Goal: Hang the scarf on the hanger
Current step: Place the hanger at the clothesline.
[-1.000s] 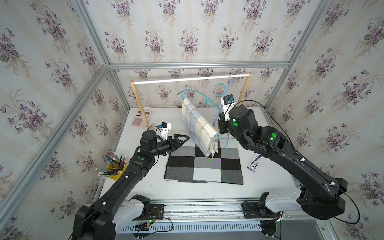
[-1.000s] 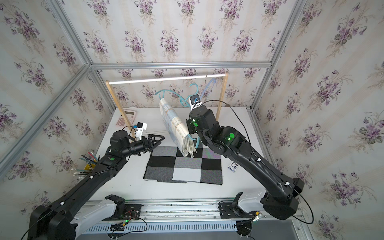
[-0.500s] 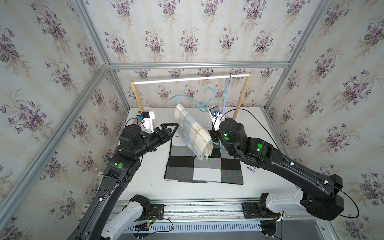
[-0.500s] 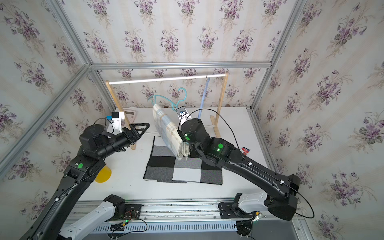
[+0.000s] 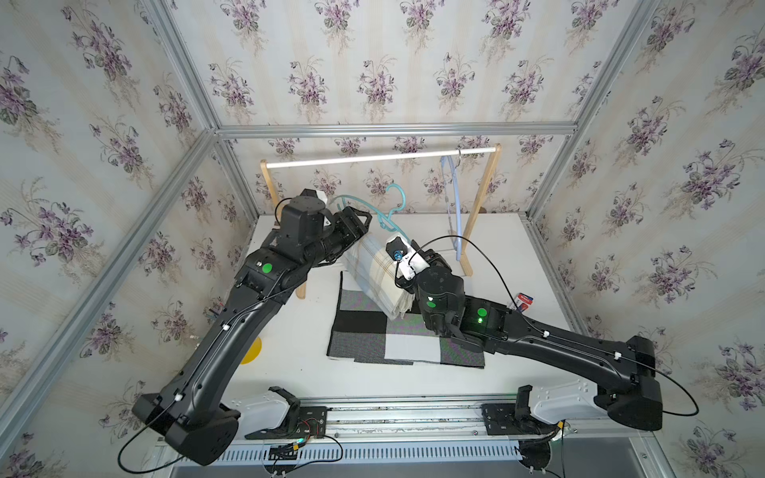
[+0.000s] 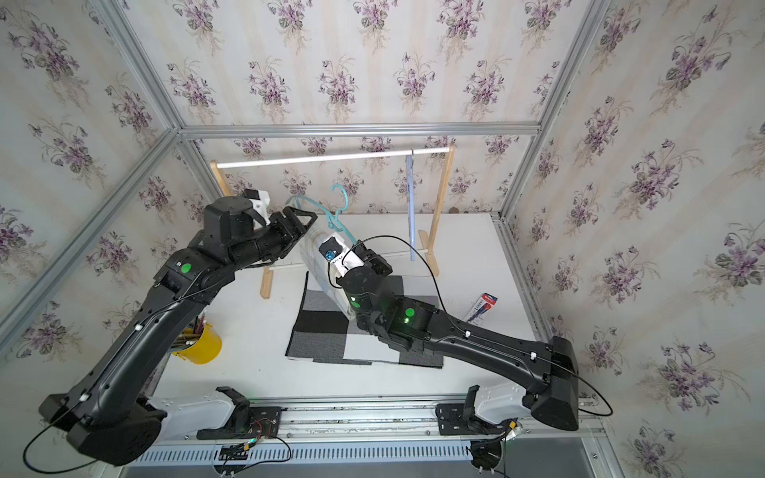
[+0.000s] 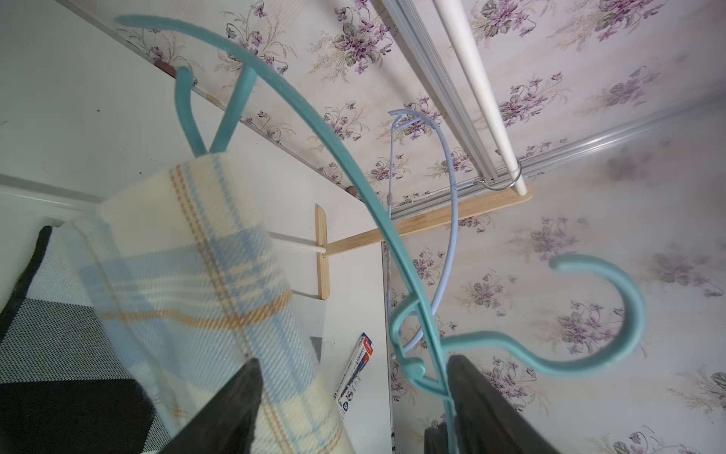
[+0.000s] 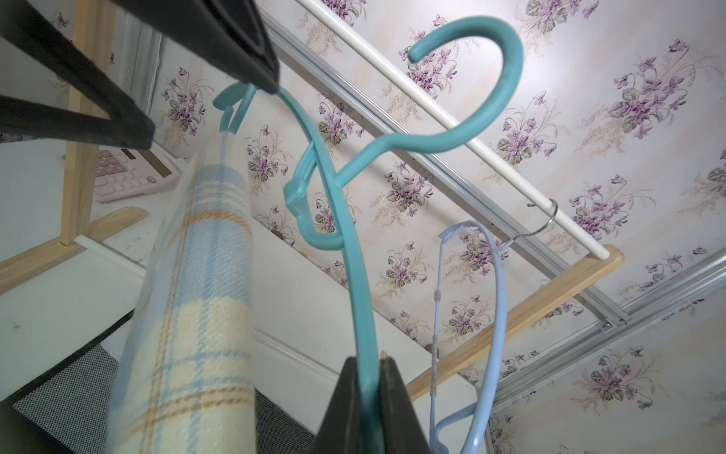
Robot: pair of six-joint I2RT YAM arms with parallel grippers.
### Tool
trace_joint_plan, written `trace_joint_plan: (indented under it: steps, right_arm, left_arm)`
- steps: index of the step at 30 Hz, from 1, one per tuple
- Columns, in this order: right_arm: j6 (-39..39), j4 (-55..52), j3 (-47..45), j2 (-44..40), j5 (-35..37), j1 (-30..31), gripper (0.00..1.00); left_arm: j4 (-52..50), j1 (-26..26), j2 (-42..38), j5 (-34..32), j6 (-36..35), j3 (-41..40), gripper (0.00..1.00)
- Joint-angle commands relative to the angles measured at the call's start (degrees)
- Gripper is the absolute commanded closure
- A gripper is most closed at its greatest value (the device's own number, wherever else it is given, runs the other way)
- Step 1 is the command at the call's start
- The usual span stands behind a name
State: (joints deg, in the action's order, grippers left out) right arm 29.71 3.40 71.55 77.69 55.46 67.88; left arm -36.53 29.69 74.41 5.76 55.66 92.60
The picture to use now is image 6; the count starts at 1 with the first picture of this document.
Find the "light blue plastic hanger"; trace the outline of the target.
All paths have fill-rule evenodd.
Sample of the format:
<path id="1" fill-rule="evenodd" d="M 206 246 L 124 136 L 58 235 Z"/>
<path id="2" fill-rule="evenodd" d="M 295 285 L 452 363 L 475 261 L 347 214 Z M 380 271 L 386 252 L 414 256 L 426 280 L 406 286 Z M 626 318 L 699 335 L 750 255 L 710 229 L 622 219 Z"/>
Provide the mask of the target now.
<path id="1" fill-rule="evenodd" d="M 416 202 L 414 201 L 414 156 L 406 156 L 406 192 L 408 193 L 408 246 L 410 261 L 416 261 Z"/>

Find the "plaid blue cream scarf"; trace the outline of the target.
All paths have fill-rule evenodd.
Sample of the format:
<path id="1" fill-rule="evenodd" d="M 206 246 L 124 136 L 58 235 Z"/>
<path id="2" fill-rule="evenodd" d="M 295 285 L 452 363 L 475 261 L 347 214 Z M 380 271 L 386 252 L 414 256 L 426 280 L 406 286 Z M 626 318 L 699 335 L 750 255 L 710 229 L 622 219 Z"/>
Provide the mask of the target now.
<path id="1" fill-rule="evenodd" d="M 319 289 L 349 320 L 354 320 L 355 313 L 345 292 L 343 289 L 336 289 L 331 282 L 338 276 L 337 269 L 319 250 L 320 245 L 329 238 L 330 233 L 327 230 L 311 229 L 299 243 L 300 255 Z"/>

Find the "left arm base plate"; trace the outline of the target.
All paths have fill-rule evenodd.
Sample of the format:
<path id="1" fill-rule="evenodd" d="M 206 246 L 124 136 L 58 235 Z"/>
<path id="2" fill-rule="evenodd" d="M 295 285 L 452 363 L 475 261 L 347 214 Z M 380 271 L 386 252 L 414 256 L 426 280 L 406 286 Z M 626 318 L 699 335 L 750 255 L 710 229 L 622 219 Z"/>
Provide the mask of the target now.
<path id="1" fill-rule="evenodd" d="M 279 406 L 250 407 L 233 412 L 231 418 L 216 429 L 199 430 L 198 440 L 274 438 L 278 435 L 282 408 Z"/>

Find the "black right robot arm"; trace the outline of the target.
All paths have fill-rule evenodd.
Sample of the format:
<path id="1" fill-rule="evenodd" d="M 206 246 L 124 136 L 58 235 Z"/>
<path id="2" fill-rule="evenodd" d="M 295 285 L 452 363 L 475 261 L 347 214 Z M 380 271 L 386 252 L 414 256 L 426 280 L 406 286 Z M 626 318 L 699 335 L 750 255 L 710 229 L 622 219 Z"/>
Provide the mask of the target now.
<path id="1" fill-rule="evenodd" d="M 399 352 L 428 353 L 472 364 L 520 386 L 518 402 L 537 421 L 579 429 L 578 365 L 570 341 L 535 342 L 468 324 L 426 302 L 392 292 L 392 267 L 358 244 L 331 261 L 360 329 Z"/>

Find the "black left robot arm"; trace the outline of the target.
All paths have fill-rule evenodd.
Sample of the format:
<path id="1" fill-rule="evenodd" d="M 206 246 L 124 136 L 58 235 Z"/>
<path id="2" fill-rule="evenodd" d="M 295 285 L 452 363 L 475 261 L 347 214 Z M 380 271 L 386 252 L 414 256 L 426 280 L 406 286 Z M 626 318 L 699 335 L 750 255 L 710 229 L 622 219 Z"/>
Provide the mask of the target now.
<path id="1" fill-rule="evenodd" d="M 237 271 L 285 258 L 316 220 L 291 206 L 265 219 L 243 196 L 207 205 L 203 227 L 161 266 L 119 338 L 69 392 L 47 396 L 41 416 L 79 454 L 115 466 L 139 458 L 173 421 L 141 390 L 181 332 Z"/>

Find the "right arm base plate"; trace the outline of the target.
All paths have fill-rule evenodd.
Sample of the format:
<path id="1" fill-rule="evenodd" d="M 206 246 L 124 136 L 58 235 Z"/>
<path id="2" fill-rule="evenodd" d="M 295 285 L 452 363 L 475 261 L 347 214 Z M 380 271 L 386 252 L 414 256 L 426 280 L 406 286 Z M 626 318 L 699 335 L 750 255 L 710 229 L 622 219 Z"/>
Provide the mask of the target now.
<path id="1" fill-rule="evenodd" d="M 437 429 L 440 436 L 458 435 L 499 435 L 516 423 L 516 418 L 508 418 L 500 424 L 492 424 L 476 417 L 465 410 L 464 404 L 437 404 L 435 406 Z"/>

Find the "teal plastic hanger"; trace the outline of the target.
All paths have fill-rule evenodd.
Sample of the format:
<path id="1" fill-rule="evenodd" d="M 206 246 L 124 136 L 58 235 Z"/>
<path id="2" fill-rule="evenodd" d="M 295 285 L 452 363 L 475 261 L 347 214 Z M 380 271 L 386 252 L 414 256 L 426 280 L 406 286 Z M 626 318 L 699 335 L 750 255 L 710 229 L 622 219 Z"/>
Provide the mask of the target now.
<path id="1" fill-rule="evenodd" d="M 295 203 L 295 206 L 298 209 L 302 208 L 302 203 L 307 202 L 313 206 L 315 206 L 326 218 L 328 221 L 328 226 L 331 230 L 338 232 L 340 234 L 344 234 L 349 240 L 351 245 L 355 245 L 358 240 L 356 239 L 355 235 L 342 223 L 341 220 L 341 214 L 345 211 L 347 211 L 350 207 L 350 199 L 348 195 L 348 191 L 346 191 L 345 187 L 343 185 L 340 185 L 339 183 L 335 183 L 332 185 L 330 191 L 340 191 L 343 195 L 344 204 L 337 209 L 330 209 L 326 207 L 324 204 L 320 203 L 319 201 L 316 201 L 315 199 L 312 199 L 311 197 L 308 197 L 306 195 L 292 195 L 290 196 L 286 203 L 289 204 L 291 202 Z"/>

